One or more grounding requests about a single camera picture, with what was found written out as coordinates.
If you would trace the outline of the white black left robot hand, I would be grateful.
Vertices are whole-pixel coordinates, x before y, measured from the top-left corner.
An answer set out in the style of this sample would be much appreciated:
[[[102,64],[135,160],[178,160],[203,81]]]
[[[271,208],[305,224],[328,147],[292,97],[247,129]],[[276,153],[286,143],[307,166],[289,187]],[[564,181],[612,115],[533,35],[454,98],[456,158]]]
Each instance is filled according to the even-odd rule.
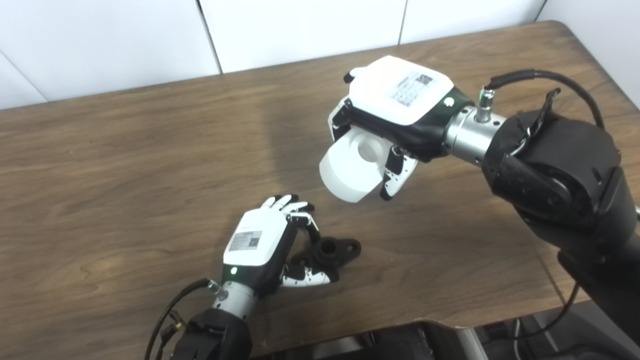
[[[299,230],[313,243],[321,239],[314,210],[312,203],[301,201],[297,194],[270,196],[259,207],[247,210],[222,255],[222,282],[248,287],[259,299],[281,287],[338,282],[337,271],[287,261]]]

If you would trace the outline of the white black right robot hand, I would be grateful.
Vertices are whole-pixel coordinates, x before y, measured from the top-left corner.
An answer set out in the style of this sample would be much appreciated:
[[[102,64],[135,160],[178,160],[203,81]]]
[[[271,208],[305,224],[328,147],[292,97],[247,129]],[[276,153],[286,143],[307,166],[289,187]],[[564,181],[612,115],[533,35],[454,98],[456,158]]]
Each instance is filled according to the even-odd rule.
[[[451,121],[473,105],[445,74],[386,55],[343,77],[347,95],[327,116],[333,145],[318,166],[327,190],[358,203],[375,188],[390,201],[419,163],[448,155]]]

